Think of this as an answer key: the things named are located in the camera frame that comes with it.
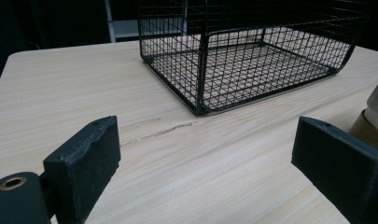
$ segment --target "wire basket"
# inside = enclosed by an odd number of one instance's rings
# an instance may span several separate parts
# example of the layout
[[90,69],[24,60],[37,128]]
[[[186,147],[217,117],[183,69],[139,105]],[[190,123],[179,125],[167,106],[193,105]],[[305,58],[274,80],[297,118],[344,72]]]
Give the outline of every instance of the wire basket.
[[366,0],[148,0],[140,53],[196,115],[338,73],[368,20]]

